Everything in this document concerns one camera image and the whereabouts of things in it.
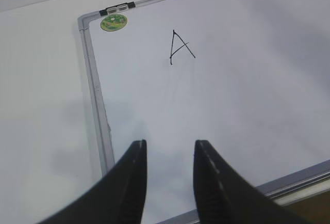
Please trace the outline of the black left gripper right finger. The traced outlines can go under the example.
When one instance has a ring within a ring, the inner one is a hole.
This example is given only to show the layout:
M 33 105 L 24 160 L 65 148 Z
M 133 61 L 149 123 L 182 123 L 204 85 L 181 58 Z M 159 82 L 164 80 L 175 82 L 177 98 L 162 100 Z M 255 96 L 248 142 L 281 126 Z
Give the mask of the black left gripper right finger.
M 307 223 L 250 185 L 207 140 L 195 142 L 193 190 L 200 223 Z

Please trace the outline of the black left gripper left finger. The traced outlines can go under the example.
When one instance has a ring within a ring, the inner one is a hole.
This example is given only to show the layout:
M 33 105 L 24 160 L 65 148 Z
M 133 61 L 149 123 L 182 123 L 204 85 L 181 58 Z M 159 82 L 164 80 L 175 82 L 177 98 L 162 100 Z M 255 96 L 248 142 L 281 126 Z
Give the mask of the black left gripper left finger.
M 146 188 L 147 144 L 137 140 L 89 191 L 43 223 L 141 223 Z

